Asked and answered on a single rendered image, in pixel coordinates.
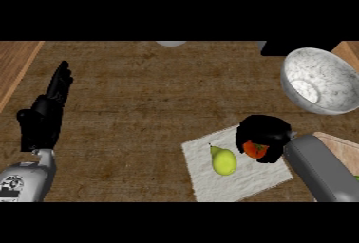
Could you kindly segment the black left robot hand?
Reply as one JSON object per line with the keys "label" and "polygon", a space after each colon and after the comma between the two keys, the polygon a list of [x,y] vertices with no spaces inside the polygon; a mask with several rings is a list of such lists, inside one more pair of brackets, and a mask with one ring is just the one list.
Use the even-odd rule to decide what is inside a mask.
{"label": "black left robot hand", "polygon": [[62,61],[53,73],[46,93],[35,98],[29,109],[21,109],[16,112],[22,152],[52,149],[56,145],[71,84],[69,63]]}

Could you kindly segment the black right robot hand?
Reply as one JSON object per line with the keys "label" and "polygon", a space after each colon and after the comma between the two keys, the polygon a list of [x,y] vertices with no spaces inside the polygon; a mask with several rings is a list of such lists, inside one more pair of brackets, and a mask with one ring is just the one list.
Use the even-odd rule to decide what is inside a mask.
{"label": "black right robot hand", "polygon": [[266,145],[264,155],[258,163],[275,163],[284,154],[284,146],[291,139],[291,126],[279,118],[266,115],[250,115],[241,122],[235,132],[235,146],[244,153],[244,143],[251,141]]}

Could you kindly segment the red tomato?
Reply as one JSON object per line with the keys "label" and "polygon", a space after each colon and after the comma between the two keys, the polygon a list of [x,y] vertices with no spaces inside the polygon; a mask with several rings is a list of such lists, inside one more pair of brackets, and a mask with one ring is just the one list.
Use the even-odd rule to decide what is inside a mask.
{"label": "red tomato", "polygon": [[242,144],[244,153],[253,159],[260,159],[267,150],[269,146],[253,143],[250,140]]}

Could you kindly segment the white placemat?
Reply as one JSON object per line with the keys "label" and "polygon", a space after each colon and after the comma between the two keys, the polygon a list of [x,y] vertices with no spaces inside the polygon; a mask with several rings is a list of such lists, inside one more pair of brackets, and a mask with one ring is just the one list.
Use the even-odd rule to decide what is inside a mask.
{"label": "white placemat", "polygon": [[[236,126],[232,126],[180,145],[198,202],[239,201],[292,179],[282,159],[275,163],[257,163],[238,152],[235,132]],[[210,146],[229,149],[235,154],[236,167],[229,176],[213,170]]]}

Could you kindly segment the white marble bowl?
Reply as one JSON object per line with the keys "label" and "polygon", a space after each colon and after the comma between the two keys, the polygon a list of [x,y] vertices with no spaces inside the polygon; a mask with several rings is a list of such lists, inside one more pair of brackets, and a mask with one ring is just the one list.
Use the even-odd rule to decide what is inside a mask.
{"label": "white marble bowl", "polygon": [[359,73],[331,52],[303,47],[282,63],[281,86],[307,112],[341,115],[359,109]]}

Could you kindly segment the yellow-green pear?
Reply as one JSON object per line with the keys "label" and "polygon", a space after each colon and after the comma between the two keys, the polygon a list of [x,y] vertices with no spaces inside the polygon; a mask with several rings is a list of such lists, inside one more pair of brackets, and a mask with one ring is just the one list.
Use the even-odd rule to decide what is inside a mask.
{"label": "yellow-green pear", "polygon": [[235,154],[229,149],[210,146],[211,167],[220,176],[229,176],[235,172]]}

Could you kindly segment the pale wooden box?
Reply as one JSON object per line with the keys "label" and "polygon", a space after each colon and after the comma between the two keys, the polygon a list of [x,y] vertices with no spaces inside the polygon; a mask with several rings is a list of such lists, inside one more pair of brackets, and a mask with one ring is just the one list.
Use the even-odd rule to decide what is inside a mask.
{"label": "pale wooden box", "polygon": [[359,144],[322,132],[315,132],[313,135],[323,142],[349,172],[359,176]]}

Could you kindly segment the black appliance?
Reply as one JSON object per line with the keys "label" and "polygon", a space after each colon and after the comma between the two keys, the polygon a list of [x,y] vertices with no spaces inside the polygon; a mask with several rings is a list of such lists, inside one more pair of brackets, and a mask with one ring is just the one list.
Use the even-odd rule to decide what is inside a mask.
{"label": "black appliance", "polygon": [[258,49],[261,56],[287,56],[294,50],[303,47],[313,47],[331,51],[338,44],[338,40],[258,41]]}

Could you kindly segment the pale grey round object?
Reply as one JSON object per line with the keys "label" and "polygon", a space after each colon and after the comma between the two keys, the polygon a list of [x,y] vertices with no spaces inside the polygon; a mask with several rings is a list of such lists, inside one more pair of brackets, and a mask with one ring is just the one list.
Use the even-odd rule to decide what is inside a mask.
{"label": "pale grey round object", "polygon": [[164,47],[179,47],[186,41],[155,41]]}

